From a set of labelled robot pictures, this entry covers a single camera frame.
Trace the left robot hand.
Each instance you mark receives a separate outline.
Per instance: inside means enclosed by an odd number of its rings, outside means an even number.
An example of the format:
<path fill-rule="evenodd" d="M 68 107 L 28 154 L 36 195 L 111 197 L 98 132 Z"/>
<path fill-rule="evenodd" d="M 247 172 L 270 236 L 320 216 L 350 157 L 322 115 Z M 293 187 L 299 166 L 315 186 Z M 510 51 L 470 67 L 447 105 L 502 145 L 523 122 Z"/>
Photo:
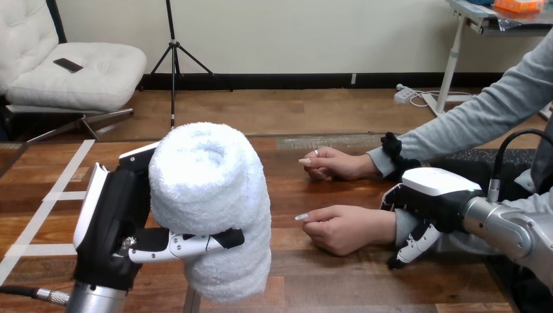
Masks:
<path fill-rule="evenodd" d="M 123 153 L 114 171 L 95 164 L 73 236 L 78 282 L 128 292 L 145 263 L 184 260 L 245 242 L 233 228 L 213 235 L 146 228 L 148 167 L 157 145 Z"/>

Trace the person's hand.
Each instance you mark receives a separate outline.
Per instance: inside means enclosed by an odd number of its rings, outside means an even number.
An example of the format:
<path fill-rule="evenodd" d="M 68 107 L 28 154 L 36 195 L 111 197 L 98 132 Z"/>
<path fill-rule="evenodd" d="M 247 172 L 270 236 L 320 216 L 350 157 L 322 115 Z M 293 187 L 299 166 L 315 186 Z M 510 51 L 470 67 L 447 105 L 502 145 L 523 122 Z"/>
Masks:
<path fill-rule="evenodd" d="M 396 240 L 396 214 L 381 209 L 332 205 L 300 214 L 295 220 L 302 223 L 315 246 L 336 256 Z"/>
<path fill-rule="evenodd" d="M 316 180 L 353 181 L 380 174 L 368 154 L 349 155 L 332 147 L 320 147 L 298 160 L 308 175 Z"/>

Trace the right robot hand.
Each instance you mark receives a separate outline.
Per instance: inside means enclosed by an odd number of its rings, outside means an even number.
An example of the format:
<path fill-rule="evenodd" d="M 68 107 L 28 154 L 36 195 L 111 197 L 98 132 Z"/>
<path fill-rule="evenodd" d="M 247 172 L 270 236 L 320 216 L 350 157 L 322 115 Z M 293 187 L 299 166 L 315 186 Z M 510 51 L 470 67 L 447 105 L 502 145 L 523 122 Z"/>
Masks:
<path fill-rule="evenodd" d="M 447 170 L 422 167 L 405 171 L 401 182 L 385 192 L 380 208 L 406 210 L 417 217 L 417 225 L 389 258 L 388 268 L 405 267 L 444 233 L 463 232 L 465 206 L 484 195 L 477 183 Z"/>

